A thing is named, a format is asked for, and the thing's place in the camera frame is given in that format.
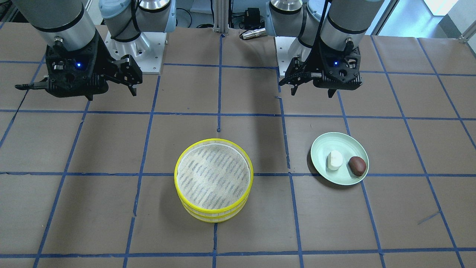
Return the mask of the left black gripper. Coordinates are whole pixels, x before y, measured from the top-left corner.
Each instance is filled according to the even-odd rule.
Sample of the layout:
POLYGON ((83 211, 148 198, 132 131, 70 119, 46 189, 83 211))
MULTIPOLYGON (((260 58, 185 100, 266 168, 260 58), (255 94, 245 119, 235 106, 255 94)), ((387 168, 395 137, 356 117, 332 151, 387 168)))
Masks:
POLYGON ((317 38, 306 60, 292 58, 279 86, 291 85, 291 95, 295 96, 300 85, 312 82, 317 88, 327 89, 328 98, 332 98, 337 90, 356 90, 362 85, 360 63, 359 47, 352 38, 344 40, 342 51, 317 38))

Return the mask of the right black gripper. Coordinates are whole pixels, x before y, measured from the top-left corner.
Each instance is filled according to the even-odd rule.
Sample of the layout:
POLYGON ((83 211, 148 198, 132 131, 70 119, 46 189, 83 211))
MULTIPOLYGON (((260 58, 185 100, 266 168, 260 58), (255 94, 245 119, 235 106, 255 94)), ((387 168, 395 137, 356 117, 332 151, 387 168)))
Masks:
POLYGON ((108 91, 108 81, 128 87, 132 96, 137 96, 137 85, 142 83, 135 59, 129 54, 114 59, 99 34, 76 51, 67 51, 55 41, 52 47, 46 46, 45 62, 49 75, 46 84, 17 84, 15 88, 46 90, 58 98, 85 96, 92 101, 94 95, 108 91))

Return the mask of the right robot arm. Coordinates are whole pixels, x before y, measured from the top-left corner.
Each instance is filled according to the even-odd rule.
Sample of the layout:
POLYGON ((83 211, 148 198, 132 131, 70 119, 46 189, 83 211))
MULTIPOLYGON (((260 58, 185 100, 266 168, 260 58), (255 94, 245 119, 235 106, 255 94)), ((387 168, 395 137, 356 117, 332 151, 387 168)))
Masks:
POLYGON ((57 98, 106 93, 108 82, 129 88, 143 83, 146 60, 156 60, 147 33, 173 32, 174 0, 101 0, 99 9, 110 40, 100 37, 80 0, 14 0, 27 21, 46 41, 48 74, 39 82, 17 84, 18 90, 45 90, 57 98))

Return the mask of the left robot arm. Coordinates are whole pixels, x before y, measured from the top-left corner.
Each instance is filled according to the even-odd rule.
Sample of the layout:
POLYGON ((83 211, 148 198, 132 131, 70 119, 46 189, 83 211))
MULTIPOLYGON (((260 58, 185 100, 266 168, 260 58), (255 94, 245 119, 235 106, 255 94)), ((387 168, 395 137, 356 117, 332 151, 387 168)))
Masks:
POLYGON ((294 96, 300 85, 312 82, 327 89, 329 98, 338 90, 362 86, 359 43, 382 4, 382 0, 326 0, 319 13, 312 0, 269 1, 267 35, 293 37, 309 49, 292 56, 279 85, 290 85, 294 96))

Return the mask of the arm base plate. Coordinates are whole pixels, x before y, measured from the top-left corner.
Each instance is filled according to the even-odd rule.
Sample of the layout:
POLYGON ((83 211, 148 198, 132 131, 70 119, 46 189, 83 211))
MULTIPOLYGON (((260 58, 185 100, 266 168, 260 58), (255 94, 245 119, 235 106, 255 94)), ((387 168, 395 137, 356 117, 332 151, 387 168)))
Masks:
POLYGON ((280 74, 287 70, 292 58, 302 56, 302 45, 297 37, 276 36, 276 56, 280 74))
POLYGON ((111 39, 107 33, 105 44, 116 60, 120 60, 126 54, 131 55, 143 74, 160 74, 164 49, 167 44, 167 33, 143 32, 134 41, 119 42, 111 39))

